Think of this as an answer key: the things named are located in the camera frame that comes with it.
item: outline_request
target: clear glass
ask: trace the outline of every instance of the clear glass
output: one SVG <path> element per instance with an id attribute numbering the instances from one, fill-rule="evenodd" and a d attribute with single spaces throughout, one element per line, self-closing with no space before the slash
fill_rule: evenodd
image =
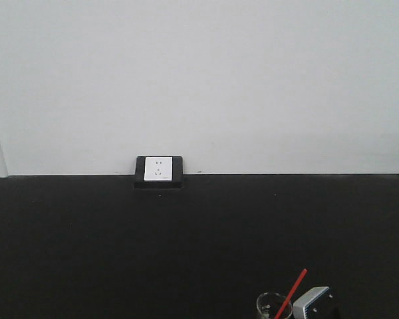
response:
<path id="1" fill-rule="evenodd" d="M 264 292 L 257 297 L 257 319 L 274 319 L 278 310 L 285 301 L 285 296 L 276 292 Z M 285 307 L 279 319 L 288 319 L 293 314 L 293 305 L 291 302 Z"/>

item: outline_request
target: white wall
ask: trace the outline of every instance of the white wall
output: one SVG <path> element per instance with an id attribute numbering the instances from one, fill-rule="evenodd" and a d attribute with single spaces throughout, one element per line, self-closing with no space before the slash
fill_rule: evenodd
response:
<path id="1" fill-rule="evenodd" d="M 399 1 L 0 0 L 15 174 L 399 173 Z"/>

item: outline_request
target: black tabletop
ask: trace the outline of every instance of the black tabletop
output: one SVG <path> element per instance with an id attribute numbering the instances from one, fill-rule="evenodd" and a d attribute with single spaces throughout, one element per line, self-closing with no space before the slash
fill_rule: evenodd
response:
<path id="1" fill-rule="evenodd" d="M 399 318 L 399 175 L 0 179 L 0 318 L 254 318 L 265 291 Z"/>

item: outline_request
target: electrical outlet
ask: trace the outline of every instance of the electrical outlet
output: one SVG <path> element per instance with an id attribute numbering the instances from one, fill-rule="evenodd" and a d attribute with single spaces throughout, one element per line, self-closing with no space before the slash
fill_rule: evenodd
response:
<path id="1" fill-rule="evenodd" d="M 147 156 L 145 158 L 144 181 L 171 181 L 173 174 L 173 158 Z"/>

